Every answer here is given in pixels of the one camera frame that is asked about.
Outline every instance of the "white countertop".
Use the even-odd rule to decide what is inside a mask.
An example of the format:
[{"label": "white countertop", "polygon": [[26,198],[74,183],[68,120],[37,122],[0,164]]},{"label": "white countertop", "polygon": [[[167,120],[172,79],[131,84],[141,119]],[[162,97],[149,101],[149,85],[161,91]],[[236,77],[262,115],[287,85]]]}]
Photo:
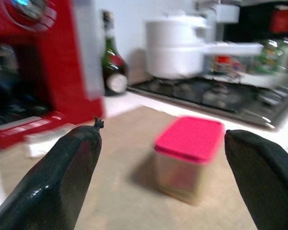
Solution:
[{"label": "white countertop", "polygon": [[222,122],[225,129],[244,129],[269,139],[281,145],[288,152],[288,113],[277,130],[269,130],[244,123],[242,121],[225,118],[224,116],[207,113],[198,109],[172,104],[162,100],[140,96],[127,92],[124,95],[107,97],[104,100],[107,117],[112,117],[139,106],[147,106],[174,116],[190,115],[201,118],[213,119]]}]

